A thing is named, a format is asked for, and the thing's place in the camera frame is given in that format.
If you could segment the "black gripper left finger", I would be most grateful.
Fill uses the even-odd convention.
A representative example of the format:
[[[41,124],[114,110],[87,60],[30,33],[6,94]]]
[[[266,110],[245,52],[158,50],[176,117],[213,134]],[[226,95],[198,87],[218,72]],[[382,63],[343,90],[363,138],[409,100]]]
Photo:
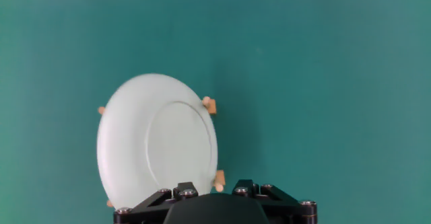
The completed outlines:
[[[175,203],[198,197],[192,182],[178,183],[173,189],[162,188],[133,208],[121,207],[113,213],[114,224],[152,224],[165,222]]]

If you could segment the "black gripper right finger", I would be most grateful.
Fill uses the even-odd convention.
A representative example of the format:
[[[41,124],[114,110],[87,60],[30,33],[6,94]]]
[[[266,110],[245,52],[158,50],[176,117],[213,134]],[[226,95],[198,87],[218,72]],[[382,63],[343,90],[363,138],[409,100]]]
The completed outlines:
[[[317,203],[297,200],[273,184],[239,180],[232,195],[254,200],[270,223],[317,224]]]

